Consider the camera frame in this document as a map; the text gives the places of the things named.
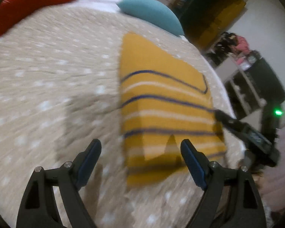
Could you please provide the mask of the pink clothes pile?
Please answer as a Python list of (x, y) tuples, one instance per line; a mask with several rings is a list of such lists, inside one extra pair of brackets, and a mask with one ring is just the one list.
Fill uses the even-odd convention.
[(235, 36), (236, 45), (232, 46), (232, 53), (239, 55), (243, 53), (244, 55), (248, 55), (251, 50), (249, 48), (249, 44), (247, 40), (243, 36)]

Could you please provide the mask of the beige dotted bed blanket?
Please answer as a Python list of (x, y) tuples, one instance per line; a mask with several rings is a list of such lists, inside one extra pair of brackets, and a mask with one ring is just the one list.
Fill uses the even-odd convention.
[(94, 138), (102, 153), (80, 191), (98, 227), (185, 227), (202, 190), (189, 172), (128, 189), (119, 110), (123, 36), (139, 34), (203, 73), (231, 113), (219, 77), (188, 41), (120, 13), (47, 7), (0, 37), (0, 214), (15, 227), (35, 167), (60, 167)]

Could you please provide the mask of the white tv cabinet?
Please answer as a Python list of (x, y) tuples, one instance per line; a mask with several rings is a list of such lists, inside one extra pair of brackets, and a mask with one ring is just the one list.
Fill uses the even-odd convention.
[(227, 57), (215, 68), (215, 72), (226, 88), (231, 106), (238, 119), (241, 120), (253, 112), (261, 111), (267, 104), (258, 94), (252, 80), (232, 57)]

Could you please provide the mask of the teal pillow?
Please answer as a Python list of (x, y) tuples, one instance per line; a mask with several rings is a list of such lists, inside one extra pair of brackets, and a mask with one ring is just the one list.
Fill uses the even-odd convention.
[(177, 16), (157, 0), (121, 0), (117, 6), (123, 13), (147, 21), (175, 36), (185, 35)]

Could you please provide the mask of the white bed sheet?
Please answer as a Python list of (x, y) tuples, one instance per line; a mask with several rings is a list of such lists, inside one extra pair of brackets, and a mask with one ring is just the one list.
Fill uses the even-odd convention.
[(210, 64), (184, 36), (173, 36), (139, 19), (123, 15), (121, 0), (77, 0), (69, 5), (71, 19), (79, 25), (79, 47), (67, 64), (74, 97), (69, 104), (66, 127), (72, 138), (91, 135), (106, 144), (121, 144), (119, 57), (125, 33), (151, 40), (174, 58), (184, 60), (211, 85), (216, 108), (233, 114), (226, 90)]

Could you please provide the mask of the black television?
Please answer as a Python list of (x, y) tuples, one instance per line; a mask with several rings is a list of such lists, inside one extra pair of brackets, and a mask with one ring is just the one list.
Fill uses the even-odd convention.
[(245, 73), (252, 81), (259, 96), (275, 104), (282, 104), (285, 101), (285, 89), (275, 71), (264, 58), (258, 59)]

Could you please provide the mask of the yellow striped knit sweater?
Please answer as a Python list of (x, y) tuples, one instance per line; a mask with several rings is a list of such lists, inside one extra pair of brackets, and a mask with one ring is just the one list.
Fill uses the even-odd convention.
[(143, 36), (128, 33), (119, 65), (127, 184), (153, 184), (185, 167), (184, 139), (208, 158), (226, 152), (206, 77)]

